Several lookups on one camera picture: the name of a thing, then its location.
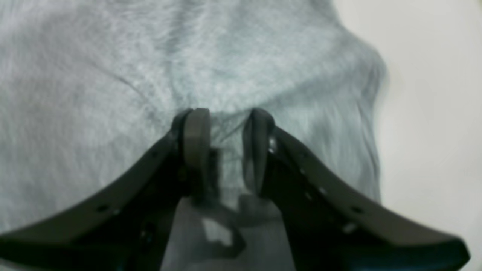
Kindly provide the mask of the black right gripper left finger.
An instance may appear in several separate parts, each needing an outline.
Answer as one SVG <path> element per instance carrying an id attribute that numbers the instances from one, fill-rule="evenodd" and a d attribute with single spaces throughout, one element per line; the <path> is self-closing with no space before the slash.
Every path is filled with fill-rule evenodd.
<path id="1" fill-rule="evenodd" d="M 178 203 L 204 200 L 210 112 L 187 109 L 113 183 L 50 218 L 1 235 L 1 264 L 22 271 L 158 271 Z"/>

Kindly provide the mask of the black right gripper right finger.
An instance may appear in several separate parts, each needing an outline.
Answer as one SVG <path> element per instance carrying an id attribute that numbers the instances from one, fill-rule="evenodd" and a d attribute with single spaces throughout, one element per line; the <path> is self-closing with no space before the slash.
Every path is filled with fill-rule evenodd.
<path id="1" fill-rule="evenodd" d="M 243 175 L 279 209 L 298 271 L 458 271 L 471 258 L 462 238 L 353 189 L 260 108 L 243 129 Z"/>

